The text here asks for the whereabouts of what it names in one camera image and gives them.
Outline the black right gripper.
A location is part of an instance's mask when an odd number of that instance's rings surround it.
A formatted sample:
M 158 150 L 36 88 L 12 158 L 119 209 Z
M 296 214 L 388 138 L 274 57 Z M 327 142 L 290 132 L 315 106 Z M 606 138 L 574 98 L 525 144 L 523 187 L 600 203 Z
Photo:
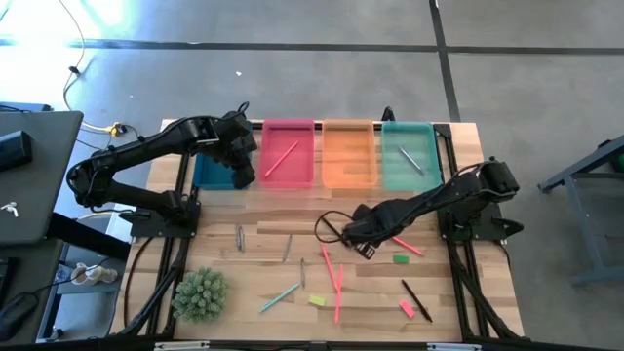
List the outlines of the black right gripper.
M 354 211 L 352 221 L 342 228 L 342 243 L 347 248 L 355 248 L 359 244 L 358 254 L 370 260 L 375 254 L 371 243 L 385 241 L 395 232 L 396 215 L 390 205 L 381 203 L 370 208 L 362 204 Z

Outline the black pen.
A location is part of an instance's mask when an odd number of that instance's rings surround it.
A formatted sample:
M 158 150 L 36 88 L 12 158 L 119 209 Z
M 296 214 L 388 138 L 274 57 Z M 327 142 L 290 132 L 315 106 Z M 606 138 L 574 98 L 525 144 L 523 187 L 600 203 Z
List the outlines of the black pen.
M 420 299 L 417 297 L 417 295 L 415 294 L 415 292 L 413 291 L 413 289 L 410 287 L 410 285 L 404 280 L 401 279 L 401 283 L 403 285 L 403 287 L 406 289 L 407 293 L 409 294 L 409 296 L 412 298 L 412 300 L 415 302 L 415 304 L 417 305 L 418 309 L 420 310 L 420 313 L 423 315 L 423 317 L 429 322 L 433 324 L 433 319 L 431 317 L 431 315 L 429 314 L 429 312 L 427 311 L 427 309 L 424 307 L 424 305 L 422 304 L 422 302 L 420 301 Z
M 322 217 L 321 221 L 326 225 L 329 231 L 336 237 L 334 241 L 342 241 L 341 233 L 327 219 Z

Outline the teal pen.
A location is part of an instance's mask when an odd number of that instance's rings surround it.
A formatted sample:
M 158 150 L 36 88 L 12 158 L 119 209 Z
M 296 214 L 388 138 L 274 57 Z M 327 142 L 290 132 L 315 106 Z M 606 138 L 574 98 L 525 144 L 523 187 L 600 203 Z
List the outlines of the teal pen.
M 271 300 L 266 302 L 264 305 L 262 305 L 260 310 L 259 310 L 259 313 L 263 313 L 264 311 L 266 311 L 267 309 L 269 309 L 270 307 L 272 307 L 273 305 L 275 305 L 279 301 L 283 300 L 285 297 L 290 295 L 292 292 L 294 292 L 300 286 L 301 286 L 301 283 L 296 283 L 296 284 L 292 285 L 291 287 L 289 287 L 288 289 L 286 289 L 285 291 L 281 292 L 279 295 L 277 295 L 276 297 L 272 298 Z

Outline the silver grey pen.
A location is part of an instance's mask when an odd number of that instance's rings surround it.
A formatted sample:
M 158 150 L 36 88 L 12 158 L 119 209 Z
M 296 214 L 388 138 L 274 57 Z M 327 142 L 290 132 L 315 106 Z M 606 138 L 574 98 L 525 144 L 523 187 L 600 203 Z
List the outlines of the silver grey pen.
M 399 151 L 401 152 L 401 154 L 409 161 L 409 163 L 416 169 L 416 171 L 424 176 L 425 173 L 423 171 L 423 169 L 419 166 L 419 164 L 415 161 L 415 159 L 413 159 L 410 154 L 405 150 L 405 148 L 403 146 L 398 146 Z

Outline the blue plastic bin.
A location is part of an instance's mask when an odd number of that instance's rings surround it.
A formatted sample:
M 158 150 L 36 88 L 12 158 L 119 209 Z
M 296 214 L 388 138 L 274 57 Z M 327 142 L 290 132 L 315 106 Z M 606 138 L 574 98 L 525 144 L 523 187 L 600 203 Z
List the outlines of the blue plastic bin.
M 211 127 L 200 136 L 199 143 L 208 150 L 200 150 L 196 155 L 193 184 L 203 190 L 235 190 L 232 183 L 234 170 L 239 167 L 226 167 L 214 159 L 216 146 L 219 142 L 217 134 Z

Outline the pink plastic bin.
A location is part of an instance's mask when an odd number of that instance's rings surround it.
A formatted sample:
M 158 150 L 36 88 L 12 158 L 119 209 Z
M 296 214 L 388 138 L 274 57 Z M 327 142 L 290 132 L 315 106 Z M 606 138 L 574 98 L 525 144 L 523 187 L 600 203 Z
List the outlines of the pink plastic bin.
M 264 173 L 299 140 L 299 145 L 269 176 Z M 265 187 L 309 188 L 314 180 L 315 125 L 312 120 L 265 120 L 259 156 L 259 181 Z

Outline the orange plastic bin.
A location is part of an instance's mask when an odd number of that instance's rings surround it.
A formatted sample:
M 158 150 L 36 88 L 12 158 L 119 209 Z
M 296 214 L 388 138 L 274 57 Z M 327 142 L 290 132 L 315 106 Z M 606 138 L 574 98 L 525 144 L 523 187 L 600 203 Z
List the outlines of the orange plastic bin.
M 332 189 L 371 189 L 377 183 L 371 120 L 326 120 L 322 124 L 322 180 Z

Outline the teal plastic bin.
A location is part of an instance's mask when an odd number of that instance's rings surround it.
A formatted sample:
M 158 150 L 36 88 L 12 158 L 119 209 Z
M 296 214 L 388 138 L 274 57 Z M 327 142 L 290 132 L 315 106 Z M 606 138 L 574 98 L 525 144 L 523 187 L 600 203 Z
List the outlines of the teal plastic bin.
M 398 146 L 415 159 L 420 175 L 401 154 Z M 431 190 L 442 184 L 433 125 L 428 122 L 385 122 L 381 128 L 382 179 L 387 190 Z

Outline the white box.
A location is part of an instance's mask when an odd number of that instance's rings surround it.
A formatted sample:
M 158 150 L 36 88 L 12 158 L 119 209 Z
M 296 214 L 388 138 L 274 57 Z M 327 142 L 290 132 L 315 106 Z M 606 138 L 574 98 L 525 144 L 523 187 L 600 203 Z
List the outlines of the white box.
M 137 208 L 133 206 L 115 204 L 113 207 L 114 212 L 110 216 L 106 234 L 114 237 L 122 242 L 132 244 L 134 239 L 131 236 L 132 225 L 125 219 L 120 217 L 121 213 L 129 213 L 135 211 Z

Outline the black desk support beam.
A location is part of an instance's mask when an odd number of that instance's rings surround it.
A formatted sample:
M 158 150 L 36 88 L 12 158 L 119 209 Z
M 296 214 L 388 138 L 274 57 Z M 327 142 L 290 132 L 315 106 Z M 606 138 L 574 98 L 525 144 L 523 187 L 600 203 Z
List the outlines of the black desk support beam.
M 131 249 L 129 243 L 57 213 L 51 214 L 47 237 L 120 260 L 126 260 Z

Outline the beige plastic holder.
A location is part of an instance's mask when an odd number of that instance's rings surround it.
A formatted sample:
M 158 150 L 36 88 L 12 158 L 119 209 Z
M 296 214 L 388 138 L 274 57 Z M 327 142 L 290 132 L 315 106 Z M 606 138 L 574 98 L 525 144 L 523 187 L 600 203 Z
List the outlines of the beige plastic holder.
M 118 271 L 112 268 L 105 268 L 100 265 L 87 266 L 79 262 L 70 275 L 73 285 L 93 286 L 98 283 L 112 284 L 118 278 Z

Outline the grey desk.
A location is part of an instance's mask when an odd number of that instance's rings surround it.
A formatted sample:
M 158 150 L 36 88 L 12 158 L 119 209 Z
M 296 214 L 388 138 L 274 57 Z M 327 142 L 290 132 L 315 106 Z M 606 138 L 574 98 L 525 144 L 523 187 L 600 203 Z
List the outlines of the grey desk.
M 19 217 L 0 210 L 0 247 L 43 240 L 84 114 L 80 111 L 0 113 L 0 136 L 23 130 L 32 161 L 0 172 L 0 207 L 18 204 Z

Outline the flat black device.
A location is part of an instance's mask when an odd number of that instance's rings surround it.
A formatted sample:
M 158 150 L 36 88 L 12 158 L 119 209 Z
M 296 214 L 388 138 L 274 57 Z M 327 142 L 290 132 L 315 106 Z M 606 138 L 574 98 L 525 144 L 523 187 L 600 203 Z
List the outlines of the flat black device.
M 49 104 L 0 101 L 1 112 L 50 112 Z

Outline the blue-grey metal stand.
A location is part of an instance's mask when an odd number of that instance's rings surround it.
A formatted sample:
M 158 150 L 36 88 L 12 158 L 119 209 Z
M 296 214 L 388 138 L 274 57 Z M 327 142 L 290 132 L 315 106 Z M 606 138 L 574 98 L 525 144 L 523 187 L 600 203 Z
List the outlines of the blue-grey metal stand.
M 542 193 L 559 186 L 567 192 L 591 262 L 589 271 L 573 276 L 575 286 L 624 281 L 624 166 L 599 171 L 623 156 L 624 135 L 537 184 Z

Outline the black box device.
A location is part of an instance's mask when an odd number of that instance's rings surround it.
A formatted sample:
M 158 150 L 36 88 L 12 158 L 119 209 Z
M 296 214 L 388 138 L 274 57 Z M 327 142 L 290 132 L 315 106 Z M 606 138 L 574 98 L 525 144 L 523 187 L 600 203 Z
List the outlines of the black box device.
M 0 172 L 32 161 L 32 138 L 23 131 L 0 136 Z

